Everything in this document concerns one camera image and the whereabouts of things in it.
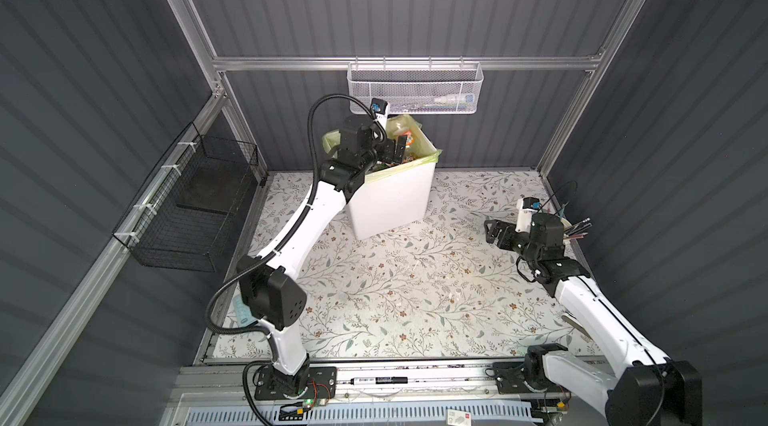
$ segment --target gray wall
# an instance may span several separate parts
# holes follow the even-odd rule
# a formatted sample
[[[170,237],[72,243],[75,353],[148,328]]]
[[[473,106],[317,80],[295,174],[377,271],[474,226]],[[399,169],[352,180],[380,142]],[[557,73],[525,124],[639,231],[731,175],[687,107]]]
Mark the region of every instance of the gray wall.
[[[591,55],[623,2],[194,0],[219,56]],[[306,112],[320,95],[348,91],[343,74],[230,77],[270,170],[310,169]],[[477,113],[418,120],[445,150],[438,166],[535,166],[581,77],[486,72]],[[347,111],[330,109],[326,123],[318,122],[320,134],[336,129]]]
[[[270,170],[310,170],[306,113],[328,92],[346,92],[346,72],[229,72],[238,101]],[[478,113],[417,115],[441,148],[442,167],[534,166],[568,107],[583,72],[486,72]],[[350,103],[315,115],[319,138],[336,130]]]
[[[165,0],[0,0],[0,28],[2,391],[210,91]],[[154,421],[214,284],[129,263],[28,424]]]
[[[606,295],[703,374],[708,424],[765,422],[766,26],[768,0],[649,0],[550,175],[579,183]]]

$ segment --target white card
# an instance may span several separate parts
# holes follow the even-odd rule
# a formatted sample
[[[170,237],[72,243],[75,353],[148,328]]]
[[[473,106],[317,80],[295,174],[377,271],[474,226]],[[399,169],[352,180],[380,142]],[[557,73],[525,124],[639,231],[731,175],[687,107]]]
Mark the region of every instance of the white card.
[[[472,426],[472,416],[468,412],[449,409],[446,422],[449,426]]]

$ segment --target wire basket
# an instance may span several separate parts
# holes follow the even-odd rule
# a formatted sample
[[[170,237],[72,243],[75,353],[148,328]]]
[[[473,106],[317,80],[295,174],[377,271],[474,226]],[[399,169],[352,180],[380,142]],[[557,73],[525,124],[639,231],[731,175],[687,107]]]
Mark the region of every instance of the wire basket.
[[[133,230],[114,237],[146,267],[226,271],[259,186],[257,162],[253,143],[199,135],[163,166],[171,171],[149,204],[131,207],[141,207]]]
[[[469,114],[477,111],[483,74],[479,63],[461,63],[455,68],[350,63],[346,79],[350,95],[366,105],[371,98],[381,98],[389,102],[391,114]],[[350,110],[363,113],[354,103]]]

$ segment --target white mesh basket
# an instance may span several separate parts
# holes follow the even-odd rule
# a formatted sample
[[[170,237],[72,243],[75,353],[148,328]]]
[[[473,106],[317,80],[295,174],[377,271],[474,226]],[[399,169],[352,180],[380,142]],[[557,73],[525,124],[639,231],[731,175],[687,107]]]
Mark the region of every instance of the white mesh basket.
[[[445,66],[364,66],[346,71],[350,95],[370,105],[371,98],[389,102],[390,114],[469,114],[477,111],[482,69],[479,63]],[[352,113],[362,109],[350,103]]]

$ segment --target marker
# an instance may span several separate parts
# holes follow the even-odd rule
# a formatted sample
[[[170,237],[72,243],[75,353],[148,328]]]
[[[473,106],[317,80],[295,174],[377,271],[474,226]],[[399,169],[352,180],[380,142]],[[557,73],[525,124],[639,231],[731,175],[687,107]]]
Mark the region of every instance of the marker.
[[[354,378],[350,384],[408,384],[407,376],[392,376],[391,378]]]

